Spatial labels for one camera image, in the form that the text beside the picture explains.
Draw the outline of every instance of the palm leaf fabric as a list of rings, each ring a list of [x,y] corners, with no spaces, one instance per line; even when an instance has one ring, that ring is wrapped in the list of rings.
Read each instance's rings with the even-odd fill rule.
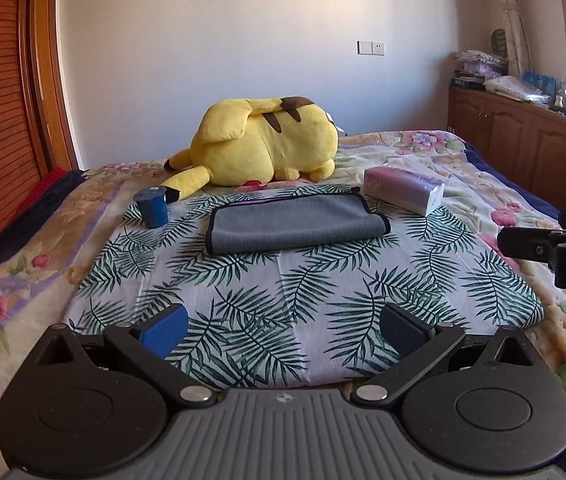
[[[142,226],[132,205],[81,283],[68,321],[76,332],[98,333],[183,303],[188,335],[168,361],[223,389],[333,383],[388,368],[398,359],[378,327],[388,301],[426,322],[479,333],[540,320],[525,282],[443,207],[420,218],[368,200],[390,218],[389,235],[280,253],[205,252],[218,206],[349,190],[328,184],[199,196],[170,205],[169,223],[156,230]]]

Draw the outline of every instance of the blue gripper pad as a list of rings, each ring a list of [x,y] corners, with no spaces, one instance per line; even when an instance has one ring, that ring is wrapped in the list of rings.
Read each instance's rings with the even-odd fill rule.
[[[157,316],[135,325],[132,335],[148,350],[165,359],[188,335],[188,311],[183,305],[174,303]]]

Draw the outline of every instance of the yellow stuffed toy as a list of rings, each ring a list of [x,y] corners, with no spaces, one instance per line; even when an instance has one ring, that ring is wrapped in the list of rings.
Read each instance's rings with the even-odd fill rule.
[[[205,184],[242,186],[249,180],[319,182],[334,171],[338,144],[331,117],[310,99],[227,99],[205,113],[189,149],[165,162],[167,202],[183,200]]]

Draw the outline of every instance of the bed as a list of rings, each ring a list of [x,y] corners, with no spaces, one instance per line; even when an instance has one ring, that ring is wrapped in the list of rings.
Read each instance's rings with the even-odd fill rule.
[[[0,262],[0,394],[49,324],[62,320],[77,333],[98,333],[174,302],[186,305],[190,323],[169,361],[218,389],[338,384],[347,395],[352,384],[396,362],[378,330],[380,305],[394,301],[428,322],[452,321],[471,333],[493,333],[500,324],[525,328],[566,390],[566,290],[554,288],[547,266],[504,258],[496,247],[500,226],[556,227],[552,206],[448,132],[343,137],[335,163],[318,186],[208,186],[170,205],[169,224],[151,231],[131,202],[166,178],[162,160],[85,172],[31,239]],[[366,168],[383,164],[442,178],[444,207],[425,220],[369,199],[390,218],[392,232],[383,238],[205,254],[202,234],[215,207],[344,192],[361,184]],[[0,456],[0,475],[5,468]]]

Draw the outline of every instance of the logo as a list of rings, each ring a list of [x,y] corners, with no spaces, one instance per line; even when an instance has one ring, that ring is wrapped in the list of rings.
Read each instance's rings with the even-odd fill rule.
[[[277,395],[277,401],[281,404],[287,404],[288,402],[292,402],[294,397],[292,397],[289,393],[283,392],[282,394]]]

